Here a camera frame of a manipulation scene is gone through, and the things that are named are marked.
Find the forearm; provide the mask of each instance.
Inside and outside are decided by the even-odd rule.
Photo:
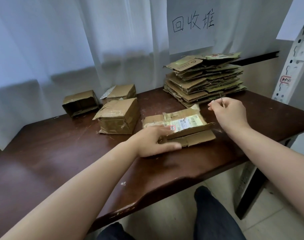
[[[74,176],[1,239],[83,239],[137,152],[122,142]]]
[[[304,155],[251,128],[229,131],[247,157],[304,215]]]

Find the jeans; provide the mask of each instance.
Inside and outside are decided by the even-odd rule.
[[[194,240],[246,240],[238,224],[222,204],[211,195],[210,190],[200,186],[195,190],[197,214],[194,225]],[[97,240],[134,240],[116,222],[105,228]]]

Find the dark brown tabletop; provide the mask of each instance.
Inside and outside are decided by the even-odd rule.
[[[282,141],[304,132],[304,111],[245,91],[248,122]],[[141,118],[184,109],[161,88],[138,94]],[[201,105],[206,122],[217,122]],[[99,134],[94,113],[68,115],[26,125],[0,153],[0,237],[46,197],[129,135]],[[180,151],[138,158],[115,187],[94,222],[95,230],[247,160],[216,123],[216,139]]]

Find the red-bordered sticker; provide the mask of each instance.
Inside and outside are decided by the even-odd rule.
[[[291,82],[291,77],[290,77],[290,76],[281,76],[280,82],[281,82],[281,83],[290,84],[290,82]]]

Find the person's right arm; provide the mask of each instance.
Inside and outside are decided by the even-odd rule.
[[[246,156],[304,216],[304,155],[252,129],[241,101],[224,97],[209,103],[221,127]]]

